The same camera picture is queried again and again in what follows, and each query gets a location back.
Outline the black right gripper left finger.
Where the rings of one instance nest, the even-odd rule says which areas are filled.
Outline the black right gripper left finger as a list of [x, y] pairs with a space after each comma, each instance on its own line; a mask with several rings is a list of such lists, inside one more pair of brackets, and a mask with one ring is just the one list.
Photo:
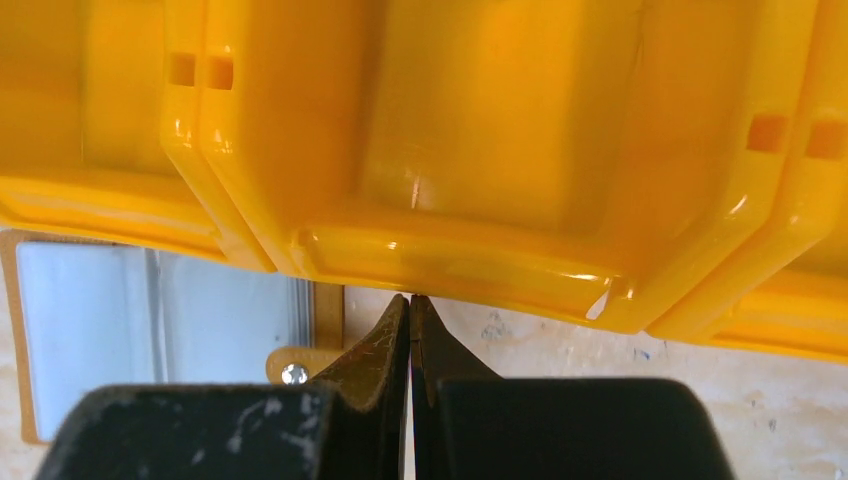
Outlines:
[[118, 385], [87, 394], [40, 479], [397, 479], [409, 301], [300, 385]]

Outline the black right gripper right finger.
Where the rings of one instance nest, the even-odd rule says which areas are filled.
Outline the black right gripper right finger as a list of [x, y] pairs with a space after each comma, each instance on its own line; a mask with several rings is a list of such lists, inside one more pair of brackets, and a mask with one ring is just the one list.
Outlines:
[[455, 338], [431, 300], [410, 311], [420, 479], [730, 479], [713, 423], [663, 378], [504, 378]]

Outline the orange three-compartment bin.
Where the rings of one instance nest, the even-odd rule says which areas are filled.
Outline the orange three-compartment bin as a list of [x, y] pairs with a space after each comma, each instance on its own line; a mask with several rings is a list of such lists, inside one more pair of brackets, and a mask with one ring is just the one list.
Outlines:
[[847, 358], [843, 1], [5, 1], [1, 222]]

